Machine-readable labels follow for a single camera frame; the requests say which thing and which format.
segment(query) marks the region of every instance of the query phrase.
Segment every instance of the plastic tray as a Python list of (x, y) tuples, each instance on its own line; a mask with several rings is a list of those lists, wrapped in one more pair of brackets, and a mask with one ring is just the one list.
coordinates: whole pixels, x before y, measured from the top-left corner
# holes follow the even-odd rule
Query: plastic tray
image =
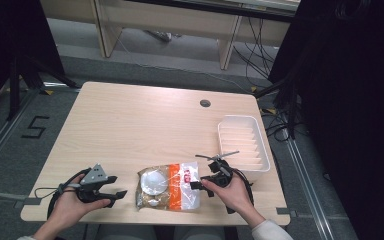
[(241, 170), (250, 182), (255, 182), (270, 170), (257, 120), (251, 116), (227, 115), (218, 125), (220, 152), (231, 167)]

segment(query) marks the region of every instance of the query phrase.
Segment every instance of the person's left hand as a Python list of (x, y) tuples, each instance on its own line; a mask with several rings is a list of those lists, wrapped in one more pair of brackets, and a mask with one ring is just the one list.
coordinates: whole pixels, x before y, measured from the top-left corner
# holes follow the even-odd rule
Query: person's left hand
[[(84, 174), (75, 178), (72, 183), (79, 183)], [(111, 203), (109, 199), (102, 199), (91, 203), (83, 203), (77, 198), (73, 188), (64, 189), (48, 221), (36, 232), (35, 239), (54, 239), (58, 233), (75, 225), (84, 215)]]

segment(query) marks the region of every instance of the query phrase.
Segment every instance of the hand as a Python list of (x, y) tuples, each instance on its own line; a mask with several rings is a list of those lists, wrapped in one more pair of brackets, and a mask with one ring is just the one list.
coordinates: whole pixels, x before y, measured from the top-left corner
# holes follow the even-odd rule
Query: hand
[(230, 184), (224, 188), (205, 179), (201, 183), (208, 190), (217, 194), (227, 207), (239, 213), (251, 228), (265, 221), (265, 218), (252, 205), (245, 184), (236, 173), (233, 173)]
[[(84, 174), (75, 178), (72, 183), (79, 183)], [(54, 210), (48, 221), (36, 232), (37, 240), (55, 239), (59, 232), (75, 225), (84, 215), (110, 204), (109, 199), (102, 199), (91, 203), (83, 203), (77, 198), (73, 188), (66, 188), (55, 203)]]

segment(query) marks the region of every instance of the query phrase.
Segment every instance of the gray carpet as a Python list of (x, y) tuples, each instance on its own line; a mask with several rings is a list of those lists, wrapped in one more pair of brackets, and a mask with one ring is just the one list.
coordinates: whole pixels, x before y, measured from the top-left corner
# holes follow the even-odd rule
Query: gray carpet
[[(133, 64), (71, 57), (62, 57), (62, 61), (67, 76), (78, 83), (94, 80), (237, 93), (250, 91), (252, 86), (245, 77), (241, 76), (216, 75), (216, 77), (222, 77), (237, 84), (235, 85), (232, 82), (226, 82), (209, 75), (184, 71), (164, 71), (155, 68), (143, 68)], [(44, 75), (43, 78), (45, 81), (54, 81), (47, 75)], [(66, 88), (60, 89), (52, 95), (39, 94), (35, 97), (0, 152), (0, 193), (12, 194), (13, 198), (23, 197), (30, 193), (77, 97), (75, 92), (64, 91)], [(259, 99), (259, 106), (272, 107), (273, 97), (270, 95)], [(5, 122), (7, 112), (4, 109), (7, 107), (8, 94), (6, 93), (0, 98), (0, 127)], [(37, 120), (37, 124), (45, 127), (46, 130), (38, 139), (23, 138), (23, 135), (38, 134), (38, 130), (28, 129), (35, 116), (49, 117), (49, 119)], [(263, 120), (268, 127), (273, 118), (264, 117)], [(300, 132), (304, 134), (297, 134), (297, 143), (334, 231), (334, 236), (336, 239), (357, 239), (334, 188), (328, 180), (323, 178), (323, 165), (314, 149), (311, 137), (306, 134), (303, 127), (300, 128)], [(294, 239), (320, 239), (286, 144), (273, 137), (270, 137), (269, 141), (279, 164), (288, 207), (295, 213), (291, 218), (291, 224), (287, 227), (288, 232)], [(11, 198), (0, 199), (0, 239), (16, 239), (22, 235), (32, 234), (40, 225), (23, 222), (19, 217), (21, 209), (14, 207), (16, 202)], [(79, 224), (64, 232), (61, 237), (81, 239), (83, 227), (84, 225)], [(238, 230), (241, 240), (252, 239), (247, 227), (239, 227)], [(96, 226), (91, 227), (88, 239), (93, 239), (94, 232), (96, 232)]]

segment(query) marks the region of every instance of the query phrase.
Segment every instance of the plastic bag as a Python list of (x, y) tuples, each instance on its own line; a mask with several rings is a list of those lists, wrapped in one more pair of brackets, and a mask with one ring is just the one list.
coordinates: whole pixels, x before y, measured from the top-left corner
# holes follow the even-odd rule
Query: plastic bag
[(136, 207), (188, 210), (199, 207), (199, 190), (190, 182), (199, 181), (197, 162), (145, 168), (138, 172)]

